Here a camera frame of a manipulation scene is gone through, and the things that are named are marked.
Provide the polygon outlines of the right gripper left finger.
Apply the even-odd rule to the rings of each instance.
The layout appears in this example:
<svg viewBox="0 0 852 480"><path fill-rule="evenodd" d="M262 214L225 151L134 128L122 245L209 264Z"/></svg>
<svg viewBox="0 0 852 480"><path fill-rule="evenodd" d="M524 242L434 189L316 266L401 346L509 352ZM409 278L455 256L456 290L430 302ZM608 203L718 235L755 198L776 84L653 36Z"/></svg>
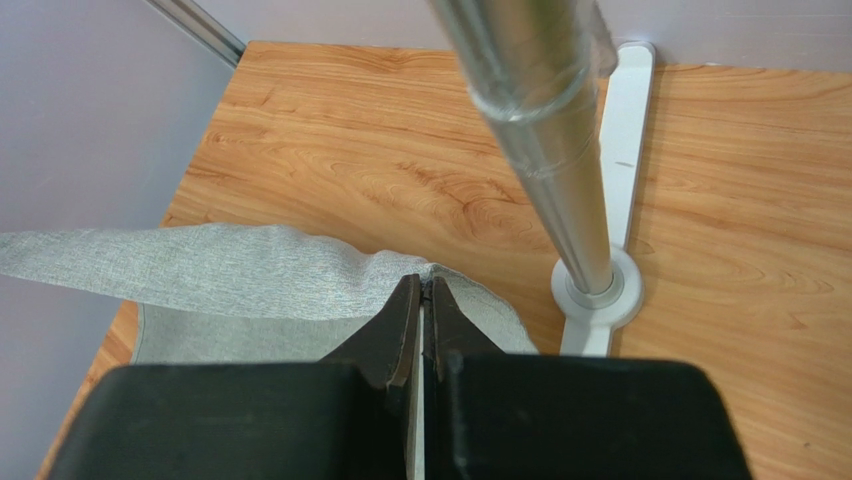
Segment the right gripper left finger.
<svg viewBox="0 0 852 480"><path fill-rule="evenodd" d="M356 399L345 446L347 479L407 479L417 428L421 281L400 279L380 311L323 363L357 369L370 391Z"/></svg>

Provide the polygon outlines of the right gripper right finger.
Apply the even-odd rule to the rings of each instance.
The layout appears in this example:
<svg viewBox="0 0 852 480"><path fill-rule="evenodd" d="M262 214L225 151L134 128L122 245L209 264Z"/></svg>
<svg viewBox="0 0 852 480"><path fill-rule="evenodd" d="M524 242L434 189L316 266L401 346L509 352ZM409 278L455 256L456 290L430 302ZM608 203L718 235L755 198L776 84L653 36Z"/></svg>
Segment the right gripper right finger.
<svg viewBox="0 0 852 480"><path fill-rule="evenodd" d="M443 277L424 290L423 405L427 479L463 479L469 427L458 377L464 358L503 351L462 312Z"/></svg>

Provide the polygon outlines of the grey cloth napkin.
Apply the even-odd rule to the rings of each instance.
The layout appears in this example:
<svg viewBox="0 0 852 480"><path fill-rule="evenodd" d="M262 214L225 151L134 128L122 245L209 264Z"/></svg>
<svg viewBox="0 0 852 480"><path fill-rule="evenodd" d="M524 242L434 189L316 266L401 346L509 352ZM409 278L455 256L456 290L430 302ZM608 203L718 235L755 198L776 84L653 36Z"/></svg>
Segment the grey cloth napkin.
<svg viewBox="0 0 852 480"><path fill-rule="evenodd" d="M462 312L501 349L534 351L511 305L468 277L283 225L5 233L1 271L135 302L137 364L315 361L364 326L410 274L446 280Z"/></svg>

